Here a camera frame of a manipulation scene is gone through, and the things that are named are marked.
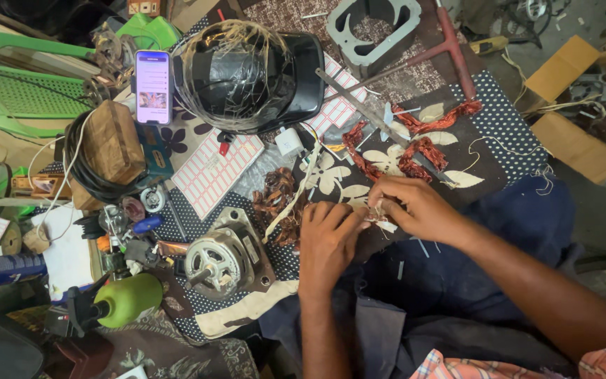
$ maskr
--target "tangled wire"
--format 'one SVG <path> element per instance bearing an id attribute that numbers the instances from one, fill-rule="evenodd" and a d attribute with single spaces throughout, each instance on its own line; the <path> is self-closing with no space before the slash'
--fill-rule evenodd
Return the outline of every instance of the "tangled wire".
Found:
<path id="1" fill-rule="evenodd" d="M 446 129 L 450 125 L 455 124 L 458 117 L 465 115 L 473 115 L 483 108 L 483 105 L 478 100 L 465 101 L 462 104 L 458 105 L 450 112 L 448 112 L 441 119 L 436 120 L 430 123 L 424 123 L 418 121 L 415 117 L 413 117 L 410 113 L 401 113 L 397 115 L 397 118 L 403 122 L 408 130 L 413 134 L 425 133 L 429 132 L 432 129 Z M 403 111 L 399 105 L 394 104 L 392 106 L 392 113 L 397 113 Z"/>
<path id="2" fill-rule="evenodd" d="M 359 121 L 357 125 L 354 125 L 352 130 L 350 130 L 348 133 L 344 133 L 342 138 L 345 147 L 348 149 L 349 156 L 352 158 L 355 164 L 357 164 L 359 171 L 361 171 L 369 179 L 377 181 L 379 177 L 384 175 L 384 173 L 375 167 L 371 162 L 359 155 L 355 148 L 355 145 L 364 139 L 364 132 L 362 131 L 362 128 L 366 124 L 366 121 Z M 430 140 L 429 137 L 423 137 L 419 140 L 413 141 L 413 143 L 408 146 L 406 151 L 404 151 L 399 160 L 399 170 L 406 174 L 407 177 L 424 179 L 427 183 L 432 181 L 432 177 L 427 173 L 427 171 L 413 161 L 413 155 L 416 152 L 421 152 L 425 158 L 432 161 L 437 171 L 441 172 L 448 165 L 448 161 L 445 159 L 446 156 L 433 145 L 432 140 Z"/>
<path id="3" fill-rule="evenodd" d="M 265 187 L 263 192 L 254 191 L 253 206 L 256 211 L 256 217 L 259 225 L 266 229 L 278 214 L 294 198 L 294 177 L 291 176 L 291 170 L 281 167 L 265 175 Z M 294 249 L 299 248 L 299 230 L 303 217 L 303 207 L 307 202 L 305 192 L 298 198 L 294 209 L 290 215 L 282 219 L 279 223 L 282 230 L 275 238 L 275 243 L 280 246 L 296 244 Z"/>

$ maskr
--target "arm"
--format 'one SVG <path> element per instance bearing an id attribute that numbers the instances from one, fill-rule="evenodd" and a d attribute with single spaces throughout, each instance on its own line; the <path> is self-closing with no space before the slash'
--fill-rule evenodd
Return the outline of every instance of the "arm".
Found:
<path id="1" fill-rule="evenodd" d="M 347 204 L 330 202 L 303 211 L 298 296 L 305 378 L 351 377 L 348 350 L 333 318 L 331 290 L 354 257 L 359 233 L 370 224 L 364 221 L 367 208 L 343 221 L 349 211 Z"/>
<path id="2" fill-rule="evenodd" d="M 399 198 L 406 210 L 385 195 Z M 411 235 L 467 254 L 572 360 L 606 348 L 603 298 L 463 217 L 424 181 L 383 177 L 371 189 L 368 204 L 381 206 Z"/>

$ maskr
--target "white phone charger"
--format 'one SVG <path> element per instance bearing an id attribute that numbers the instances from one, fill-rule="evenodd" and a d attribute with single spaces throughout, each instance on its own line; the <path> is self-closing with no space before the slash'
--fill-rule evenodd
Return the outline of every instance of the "white phone charger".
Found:
<path id="1" fill-rule="evenodd" d="M 293 162 L 294 157 L 301 151 L 304 151 L 305 148 L 293 127 L 285 129 L 284 126 L 282 126 L 280 132 L 281 133 L 275 137 L 277 148 L 280 150 L 282 157 L 289 158 L 289 161 Z"/>

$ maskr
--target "hand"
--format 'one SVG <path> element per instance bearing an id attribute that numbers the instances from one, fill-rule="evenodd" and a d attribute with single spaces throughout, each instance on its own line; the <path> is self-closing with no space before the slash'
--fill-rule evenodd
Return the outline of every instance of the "hand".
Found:
<path id="1" fill-rule="evenodd" d="M 354 257 L 359 233 L 370 226 L 368 208 L 352 212 L 347 204 L 319 202 L 303 211 L 298 294 L 330 299 L 331 290 Z"/>
<path id="2" fill-rule="evenodd" d="M 406 210 L 385 196 L 400 200 Z M 422 179 L 383 176 L 368 193 L 368 206 L 382 208 L 410 235 L 455 247 L 476 226 Z"/>

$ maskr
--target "plaid shirt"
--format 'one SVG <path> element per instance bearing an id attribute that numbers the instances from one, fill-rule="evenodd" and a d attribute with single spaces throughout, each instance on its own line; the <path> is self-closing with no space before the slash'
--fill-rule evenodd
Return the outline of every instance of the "plaid shirt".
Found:
<path id="1" fill-rule="evenodd" d="M 581 379 L 606 379 L 606 349 L 587 353 L 579 362 Z M 562 379 L 552 372 L 534 372 L 512 364 L 473 359 L 443 358 L 430 351 L 411 379 Z"/>

